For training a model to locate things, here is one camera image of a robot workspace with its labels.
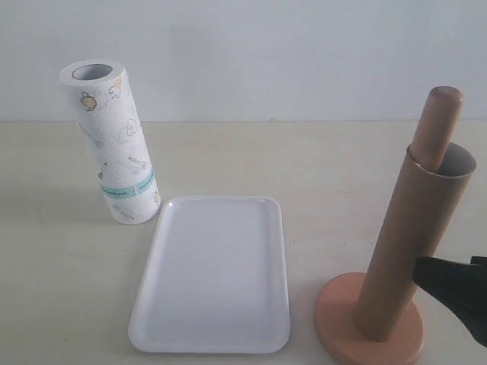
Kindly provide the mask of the white rectangular plastic tray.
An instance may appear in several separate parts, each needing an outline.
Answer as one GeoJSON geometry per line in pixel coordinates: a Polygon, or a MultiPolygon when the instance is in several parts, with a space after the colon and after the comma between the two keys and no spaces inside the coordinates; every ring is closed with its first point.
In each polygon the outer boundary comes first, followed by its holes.
{"type": "Polygon", "coordinates": [[[145,353],[271,354],[291,332],[279,203],[180,196],[154,233],[129,322],[145,353]]]}

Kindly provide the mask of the printed white paper towel roll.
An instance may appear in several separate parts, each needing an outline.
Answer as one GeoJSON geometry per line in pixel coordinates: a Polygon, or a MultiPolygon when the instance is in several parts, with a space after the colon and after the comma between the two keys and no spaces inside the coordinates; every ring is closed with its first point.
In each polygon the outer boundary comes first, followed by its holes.
{"type": "Polygon", "coordinates": [[[128,225],[151,220],[161,194],[126,68],[104,59],[76,62],[60,81],[113,218],[128,225]]]}

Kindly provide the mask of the brown cardboard tube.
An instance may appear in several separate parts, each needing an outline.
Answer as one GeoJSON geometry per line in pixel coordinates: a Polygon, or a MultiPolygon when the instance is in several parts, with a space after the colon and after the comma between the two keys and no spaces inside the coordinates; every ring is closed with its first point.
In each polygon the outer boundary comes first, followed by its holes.
{"type": "Polygon", "coordinates": [[[434,254],[475,168],[455,143],[435,173],[406,153],[355,307],[365,337],[386,341],[395,330],[417,289],[415,260],[434,254]]]}

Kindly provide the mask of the wooden paper towel holder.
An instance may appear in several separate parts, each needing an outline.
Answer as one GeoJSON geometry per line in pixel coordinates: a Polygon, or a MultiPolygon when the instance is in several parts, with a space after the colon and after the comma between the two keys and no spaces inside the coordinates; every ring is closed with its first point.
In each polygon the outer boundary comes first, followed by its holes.
{"type": "Polygon", "coordinates": [[[466,174],[439,174],[463,99],[451,86],[430,91],[368,270],[335,277],[317,298],[317,333],[340,364],[412,364],[422,349],[412,271],[434,254],[465,189],[466,174]]]}

